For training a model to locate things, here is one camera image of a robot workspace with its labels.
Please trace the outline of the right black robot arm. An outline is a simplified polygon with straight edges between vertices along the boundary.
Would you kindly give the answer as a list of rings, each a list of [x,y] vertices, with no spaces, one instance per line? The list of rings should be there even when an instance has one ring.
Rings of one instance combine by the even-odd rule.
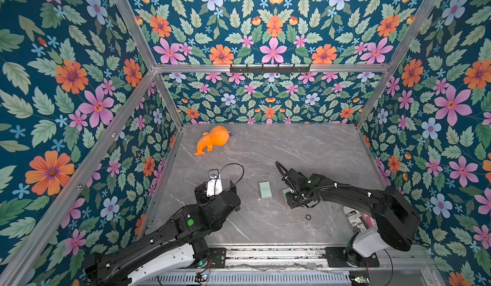
[[[332,202],[366,214],[375,222],[354,235],[345,248],[345,259],[351,262],[369,258],[373,254],[393,248],[410,251],[418,230],[420,216],[394,187],[369,190],[343,184],[320,174],[309,177],[294,169],[286,169],[280,162],[276,167],[281,180],[290,189],[285,195],[290,208],[312,208],[320,202]]]

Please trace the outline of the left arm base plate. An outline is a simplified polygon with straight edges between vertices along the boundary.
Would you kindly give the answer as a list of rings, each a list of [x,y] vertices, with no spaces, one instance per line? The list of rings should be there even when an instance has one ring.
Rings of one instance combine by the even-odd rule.
[[[223,247],[209,248],[208,257],[205,259],[205,269],[223,269],[225,268],[227,258],[227,249]]]

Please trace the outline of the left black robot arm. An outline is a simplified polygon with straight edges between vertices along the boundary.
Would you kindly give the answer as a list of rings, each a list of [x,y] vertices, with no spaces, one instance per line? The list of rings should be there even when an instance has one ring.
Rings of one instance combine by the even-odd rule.
[[[240,209],[235,186],[202,203],[185,205],[152,233],[110,254],[94,252],[84,262],[89,285],[140,285],[175,269],[209,263],[205,238]]]

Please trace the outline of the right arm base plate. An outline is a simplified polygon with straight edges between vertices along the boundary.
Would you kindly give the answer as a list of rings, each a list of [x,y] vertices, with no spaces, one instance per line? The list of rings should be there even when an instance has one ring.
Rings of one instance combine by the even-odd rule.
[[[380,262],[375,254],[362,257],[354,251],[347,251],[345,247],[326,247],[325,258],[330,268],[379,268]]]

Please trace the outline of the mint box lid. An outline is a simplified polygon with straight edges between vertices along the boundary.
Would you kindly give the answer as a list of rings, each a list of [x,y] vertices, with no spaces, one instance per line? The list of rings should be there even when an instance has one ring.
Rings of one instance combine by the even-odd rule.
[[[283,193],[285,202],[288,202],[288,198],[291,197],[291,195],[292,195],[291,189],[290,188],[283,189],[282,193]]]

